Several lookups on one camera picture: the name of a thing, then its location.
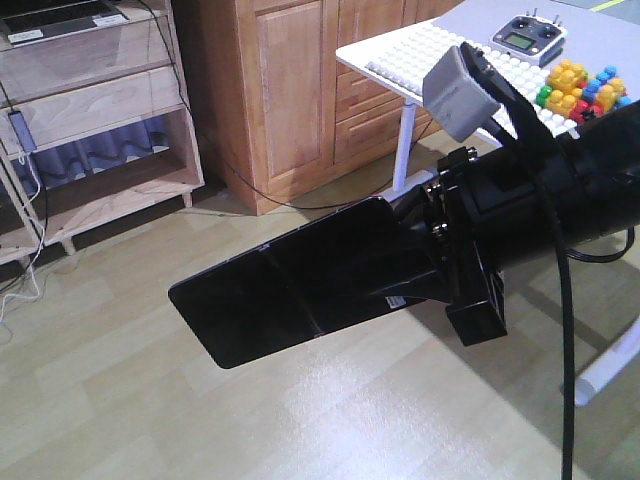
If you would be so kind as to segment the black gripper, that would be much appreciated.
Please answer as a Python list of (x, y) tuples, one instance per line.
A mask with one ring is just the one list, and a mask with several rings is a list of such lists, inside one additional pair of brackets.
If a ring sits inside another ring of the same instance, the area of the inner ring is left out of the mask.
[[(567, 220), (579, 198), (577, 181), (557, 157), (533, 160), (507, 148), (477, 159), (459, 148), (439, 161), (438, 173), (432, 201), (419, 185), (393, 207), (406, 229), (350, 234), (349, 302), (383, 304), (387, 296), (451, 299), (446, 315), (463, 345), (502, 337), (507, 327), (501, 273), (547, 251), (562, 256), (577, 239)], [(433, 220), (446, 227), (451, 295), (419, 234)]]

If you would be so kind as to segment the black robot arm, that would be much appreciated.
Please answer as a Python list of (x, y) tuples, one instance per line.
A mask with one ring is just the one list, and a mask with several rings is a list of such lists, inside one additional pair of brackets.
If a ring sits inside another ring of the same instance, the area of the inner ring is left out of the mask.
[(639, 222), (639, 107), (472, 159), (457, 149), (414, 188), (356, 263), (354, 322), (425, 300), (445, 304), (465, 345), (506, 334), (510, 266)]

